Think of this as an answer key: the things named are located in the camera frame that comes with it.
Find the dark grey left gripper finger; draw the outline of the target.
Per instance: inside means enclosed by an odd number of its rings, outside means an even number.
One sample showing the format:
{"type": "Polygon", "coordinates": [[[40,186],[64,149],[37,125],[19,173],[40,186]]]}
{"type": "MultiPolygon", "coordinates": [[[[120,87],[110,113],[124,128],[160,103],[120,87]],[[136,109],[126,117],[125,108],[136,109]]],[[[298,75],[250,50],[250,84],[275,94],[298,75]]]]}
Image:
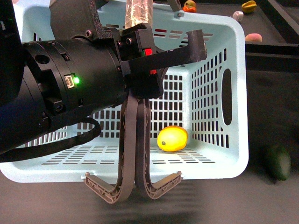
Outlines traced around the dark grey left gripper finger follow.
{"type": "Polygon", "coordinates": [[[113,186],[90,173],[84,183],[107,203],[125,201],[131,194],[135,181],[135,148],[138,100],[130,92],[121,106],[119,162],[117,182],[113,186]]]}

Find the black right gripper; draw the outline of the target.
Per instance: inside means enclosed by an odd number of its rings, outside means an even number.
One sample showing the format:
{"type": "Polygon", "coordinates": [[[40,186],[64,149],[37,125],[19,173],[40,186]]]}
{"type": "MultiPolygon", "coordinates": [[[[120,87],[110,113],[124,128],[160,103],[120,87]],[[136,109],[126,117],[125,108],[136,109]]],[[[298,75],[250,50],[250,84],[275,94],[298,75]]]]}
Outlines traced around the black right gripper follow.
{"type": "Polygon", "coordinates": [[[197,63],[207,58],[203,31],[188,31],[186,46],[161,50],[155,46],[152,28],[141,23],[119,31],[110,29],[126,89],[137,98],[163,95],[163,73],[167,68],[197,63]]]}

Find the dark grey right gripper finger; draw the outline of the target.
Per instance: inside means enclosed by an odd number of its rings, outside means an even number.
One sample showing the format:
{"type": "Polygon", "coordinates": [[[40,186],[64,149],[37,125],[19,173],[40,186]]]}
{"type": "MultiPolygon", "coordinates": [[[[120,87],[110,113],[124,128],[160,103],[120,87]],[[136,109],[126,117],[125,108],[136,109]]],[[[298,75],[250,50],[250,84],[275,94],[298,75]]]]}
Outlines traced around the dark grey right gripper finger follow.
{"type": "Polygon", "coordinates": [[[182,181],[181,172],[170,174],[152,183],[150,178],[150,123],[151,110],[148,99],[142,99],[137,108],[135,185],[139,193],[157,200],[182,181]]]}

